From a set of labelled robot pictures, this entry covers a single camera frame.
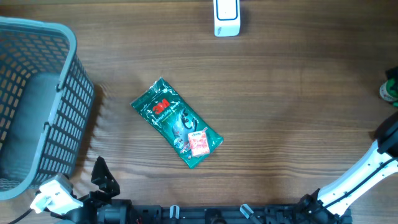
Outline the green 3M gloves packet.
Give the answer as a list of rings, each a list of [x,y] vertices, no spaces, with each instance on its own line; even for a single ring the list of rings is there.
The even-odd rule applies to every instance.
[[[173,147],[178,156],[193,169],[223,143],[211,128],[177,91],[162,77],[152,84],[131,106]],[[188,134],[205,131],[210,153],[193,157]]]

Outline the pink tissue packet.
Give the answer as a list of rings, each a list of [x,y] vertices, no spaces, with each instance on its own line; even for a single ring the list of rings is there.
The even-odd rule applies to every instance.
[[[193,157],[201,157],[210,153],[205,131],[195,131],[188,134],[188,141]]]

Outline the green lid white jar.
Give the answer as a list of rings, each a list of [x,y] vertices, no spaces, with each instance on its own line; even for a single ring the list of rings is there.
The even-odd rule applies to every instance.
[[[391,78],[383,83],[379,89],[379,94],[384,101],[397,107],[397,79]]]

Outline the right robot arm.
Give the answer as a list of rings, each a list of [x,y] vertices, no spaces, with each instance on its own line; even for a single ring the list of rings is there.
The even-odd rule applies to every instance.
[[[294,208],[293,223],[350,223],[349,206],[397,172],[397,113],[374,132],[374,142],[360,160],[334,182],[305,195]]]

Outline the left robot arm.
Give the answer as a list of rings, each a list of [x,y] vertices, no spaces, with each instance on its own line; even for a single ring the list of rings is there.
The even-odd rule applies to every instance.
[[[98,157],[94,164],[91,183],[97,185],[99,189],[78,199],[83,202],[82,207],[73,209],[64,215],[54,212],[51,212],[50,215],[73,223],[142,223],[141,216],[134,209],[130,200],[115,199],[115,196],[120,194],[120,186],[102,157]]]

